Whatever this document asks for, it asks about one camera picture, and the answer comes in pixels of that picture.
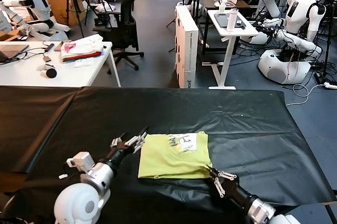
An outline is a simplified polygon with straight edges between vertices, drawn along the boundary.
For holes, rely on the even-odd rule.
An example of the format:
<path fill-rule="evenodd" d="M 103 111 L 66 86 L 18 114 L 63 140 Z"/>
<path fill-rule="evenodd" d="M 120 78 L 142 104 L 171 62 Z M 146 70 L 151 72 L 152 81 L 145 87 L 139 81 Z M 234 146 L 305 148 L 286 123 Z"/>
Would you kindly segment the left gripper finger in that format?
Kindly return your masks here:
<path fill-rule="evenodd" d="M 125 133 L 122 133 L 119 137 L 112 140 L 110 148 L 125 149 Z"/>
<path fill-rule="evenodd" d="M 127 140 L 124 145 L 127 147 L 129 153 L 136 153 L 142 148 L 147 137 L 149 127 L 144 128 L 140 133 Z"/>

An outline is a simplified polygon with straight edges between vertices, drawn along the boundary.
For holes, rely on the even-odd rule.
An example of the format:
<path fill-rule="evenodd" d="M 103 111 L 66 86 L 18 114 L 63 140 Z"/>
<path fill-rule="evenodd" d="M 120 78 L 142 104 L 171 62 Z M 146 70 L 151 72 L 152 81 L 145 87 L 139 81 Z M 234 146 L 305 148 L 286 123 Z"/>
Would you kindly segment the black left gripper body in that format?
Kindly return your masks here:
<path fill-rule="evenodd" d="M 118 168 L 123 159 L 134 152 L 133 146 L 114 146 L 105 158 L 105 163 L 111 168 Z"/>

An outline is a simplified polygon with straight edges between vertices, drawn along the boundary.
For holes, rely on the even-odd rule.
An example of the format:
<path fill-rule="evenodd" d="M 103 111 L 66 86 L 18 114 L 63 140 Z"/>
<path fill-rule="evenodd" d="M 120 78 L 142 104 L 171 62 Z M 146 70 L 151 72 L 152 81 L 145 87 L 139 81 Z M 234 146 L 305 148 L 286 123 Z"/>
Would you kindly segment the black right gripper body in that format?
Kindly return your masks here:
<path fill-rule="evenodd" d="M 233 180 L 220 178 L 219 181 L 225 191 L 225 198 L 228 198 L 242 209 L 250 208 L 253 202 L 253 196 L 240 186 L 239 178 Z"/>

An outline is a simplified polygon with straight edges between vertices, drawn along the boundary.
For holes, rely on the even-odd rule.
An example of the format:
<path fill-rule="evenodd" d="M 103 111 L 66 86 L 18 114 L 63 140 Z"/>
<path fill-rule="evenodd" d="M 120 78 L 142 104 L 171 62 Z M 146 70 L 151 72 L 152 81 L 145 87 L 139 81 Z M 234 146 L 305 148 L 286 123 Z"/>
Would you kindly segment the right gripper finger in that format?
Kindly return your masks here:
<path fill-rule="evenodd" d="M 224 179 L 228 179 L 228 180 L 231 180 L 231 181 L 234 181 L 236 179 L 235 174 L 227 173 L 225 171 L 219 171 L 216 168 L 209 168 L 209 174 L 210 174 L 212 179 L 224 178 Z"/>
<path fill-rule="evenodd" d="M 215 188 L 221 198 L 224 198 L 224 189 L 221 185 L 221 179 L 222 177 L 219 176 L 218 174 L 211 172 L 210 173 L 211 179 L 213 180 L 213 183 L 215 185 Z"/>

